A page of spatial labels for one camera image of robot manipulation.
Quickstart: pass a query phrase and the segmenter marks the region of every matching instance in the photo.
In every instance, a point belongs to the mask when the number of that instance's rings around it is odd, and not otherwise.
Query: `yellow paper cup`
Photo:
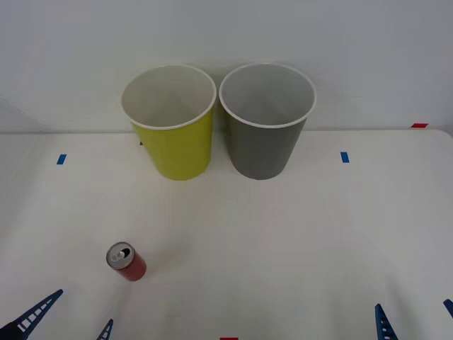
[[[206,169],[216,95],[210,76],[185,65],[152,69],[126,86],[122,108],[165,177],[184,181]]]

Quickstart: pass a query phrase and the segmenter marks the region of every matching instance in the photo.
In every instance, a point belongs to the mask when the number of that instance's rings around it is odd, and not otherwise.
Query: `red tape marker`
[[[415,123],[414,125],[411,126],[411,128],[415,129],[424,129],[428,126],[426,123]]]

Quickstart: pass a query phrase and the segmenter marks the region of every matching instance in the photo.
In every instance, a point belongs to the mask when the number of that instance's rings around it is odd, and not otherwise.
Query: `can lid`
[[[127,242],[118,242],[107,251],[107,264],[113,269],[124,269],[130,265],[135,256],[135,249]]]

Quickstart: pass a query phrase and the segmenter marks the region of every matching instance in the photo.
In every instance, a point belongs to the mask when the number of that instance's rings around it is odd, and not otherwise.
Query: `white backdrop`
[[[16,0],[0,11],[0,130],[126,131],[125,84],[169,62],[307,73],[306,129],[453,124],[451,0]]]

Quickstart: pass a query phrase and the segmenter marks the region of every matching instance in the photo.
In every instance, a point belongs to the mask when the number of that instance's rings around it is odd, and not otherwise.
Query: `soda can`
[[[110,267],[129,281],[137,281],[147,272],[147,263],[127,242],[112,245],[106,259]]]

